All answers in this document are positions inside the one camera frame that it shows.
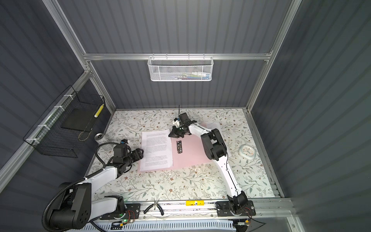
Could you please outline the pink folder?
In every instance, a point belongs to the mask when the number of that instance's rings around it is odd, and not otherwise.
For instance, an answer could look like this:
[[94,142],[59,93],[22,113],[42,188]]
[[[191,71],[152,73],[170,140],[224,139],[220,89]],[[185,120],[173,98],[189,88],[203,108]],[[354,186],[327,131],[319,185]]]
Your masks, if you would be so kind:
[[187,135],[178,139],[171,138],[171,141],[173,166],[163,170],[182,169],[211,162],[204,152],[200,138],[196,135]]

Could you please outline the printed paper sheet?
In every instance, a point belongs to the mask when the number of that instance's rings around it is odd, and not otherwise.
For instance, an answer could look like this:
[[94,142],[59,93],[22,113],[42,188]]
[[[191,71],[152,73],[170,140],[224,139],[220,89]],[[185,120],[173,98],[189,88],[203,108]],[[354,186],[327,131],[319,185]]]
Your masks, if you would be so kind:
[[142,133],[144,157],[140,160],[139,172],[163,170],[173,166],[172,141],[167,130]]

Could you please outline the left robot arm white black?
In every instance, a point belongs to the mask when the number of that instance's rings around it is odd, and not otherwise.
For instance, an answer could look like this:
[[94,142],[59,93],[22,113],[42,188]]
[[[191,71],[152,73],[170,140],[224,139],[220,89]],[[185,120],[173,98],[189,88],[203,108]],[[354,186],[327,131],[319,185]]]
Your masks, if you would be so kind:
[[114,155],[98,171],[71,183],[60,185],[59,191],[42,214],[42,226],[48,232],[82,229],[102,215],[114,213],[119,219],[127,216],[123,197],[106,196],[93,200],[94,193],[107,183],[121,177],[133,163],[144,157],[144,150],[132,150],[127,142],[114,143]]

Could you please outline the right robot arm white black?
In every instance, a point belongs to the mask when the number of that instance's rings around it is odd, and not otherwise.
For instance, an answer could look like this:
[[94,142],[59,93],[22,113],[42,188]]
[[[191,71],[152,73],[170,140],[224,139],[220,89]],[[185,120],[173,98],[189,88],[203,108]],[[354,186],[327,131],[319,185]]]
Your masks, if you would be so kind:
[[242,214],[248,204],[248,198],[232,172],[227,145],[220,131],[206,128],[197,121],[190,120],[186,113],[182,113],[173,120],[169,137],[184,138],[185,135],[196,135],[200,138],[207,158],[215,163],[222,175],[231,213]]

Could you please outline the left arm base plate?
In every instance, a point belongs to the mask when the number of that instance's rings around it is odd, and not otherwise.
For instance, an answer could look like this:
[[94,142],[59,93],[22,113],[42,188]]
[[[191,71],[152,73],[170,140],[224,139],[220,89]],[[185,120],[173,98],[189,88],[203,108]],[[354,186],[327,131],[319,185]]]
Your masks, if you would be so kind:
[[125,210],[116,209],[114,212],[100,216],[100,220],[129,220],[138,219],[140,214],[140,204],[125,204]]

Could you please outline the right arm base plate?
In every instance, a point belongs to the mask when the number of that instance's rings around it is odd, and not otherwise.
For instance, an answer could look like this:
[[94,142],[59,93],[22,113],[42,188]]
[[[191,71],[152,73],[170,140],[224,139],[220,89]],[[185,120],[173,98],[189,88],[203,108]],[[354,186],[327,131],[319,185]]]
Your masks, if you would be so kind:
[[217,201],[214,203],[217,215],[219,217],[232,217],[232,216],[250,216],[253,217],[256,215],[256,210],[252,201],[248,200],[247,204],[239,208],[237,214],[233,213],[229,207],[228,201]]

